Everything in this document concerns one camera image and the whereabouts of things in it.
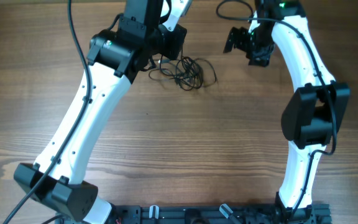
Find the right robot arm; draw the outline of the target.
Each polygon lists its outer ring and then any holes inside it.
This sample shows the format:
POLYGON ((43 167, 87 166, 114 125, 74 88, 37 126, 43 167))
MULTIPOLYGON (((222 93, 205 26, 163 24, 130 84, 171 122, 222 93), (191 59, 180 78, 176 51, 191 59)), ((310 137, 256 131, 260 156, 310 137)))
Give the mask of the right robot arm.
POLYGON ((299 1, 260 0, 250 11, 249 28, 232 28, 224 52, 239 49, 249 65, 267 67, 278 48, 294 89, 281 117, 288 160, 271 218, 280 223, 317 223, 313 182, 321 156, 335 153, 350 89, 325 67, 299 1))

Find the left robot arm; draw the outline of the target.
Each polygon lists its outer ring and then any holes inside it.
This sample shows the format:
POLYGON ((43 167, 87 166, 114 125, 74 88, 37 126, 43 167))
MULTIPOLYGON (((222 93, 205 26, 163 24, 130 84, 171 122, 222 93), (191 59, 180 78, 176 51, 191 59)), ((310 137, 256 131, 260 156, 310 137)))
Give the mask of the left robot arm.
POLYGON ((178 24, 190 0, 126 2, 124 12, 93 36, 81 54, 79 89, 50 143, 36 160, 21 163, 14 180, 33 199, 67 222, 120 223, 115 206, 85 181, 96 141, 139 72, 155 68, 153 57, 178 57, 186 29, 178 24))

